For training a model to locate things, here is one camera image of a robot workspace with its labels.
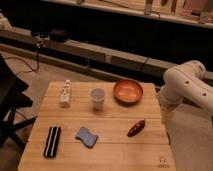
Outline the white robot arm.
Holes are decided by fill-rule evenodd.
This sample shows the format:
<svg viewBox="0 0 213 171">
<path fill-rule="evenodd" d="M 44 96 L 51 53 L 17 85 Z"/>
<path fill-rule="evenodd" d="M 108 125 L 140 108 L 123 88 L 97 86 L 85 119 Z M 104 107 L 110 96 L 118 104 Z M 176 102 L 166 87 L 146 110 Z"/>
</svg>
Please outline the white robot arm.
<svg viewBox="0 0 213 171">
<path fill-rule="evenodd" d="M 162 123 L 173 117 L 173 110 L 186 98 L 213 118 L 213 87 L 203 81 L 205 66 L 196 60 L 168 68 L 163 75 L 164 85 L 158 92 Z"/>
</svg>

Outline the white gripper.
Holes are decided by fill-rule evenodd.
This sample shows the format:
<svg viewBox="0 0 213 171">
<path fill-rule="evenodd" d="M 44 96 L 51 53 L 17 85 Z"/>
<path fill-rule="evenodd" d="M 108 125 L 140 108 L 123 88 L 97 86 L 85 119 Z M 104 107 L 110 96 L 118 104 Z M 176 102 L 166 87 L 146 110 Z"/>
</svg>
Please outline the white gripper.
<svg viewBox="0 0 213 171">
<path fill-rule="evenodd" d="M 174 115 L 173 108 L 182 103 L 183 97 L 171 87 L 162 86 L 158 92 L 158 101 L 162 108 L 162 123 L 167 124 Z"/>
</svg>

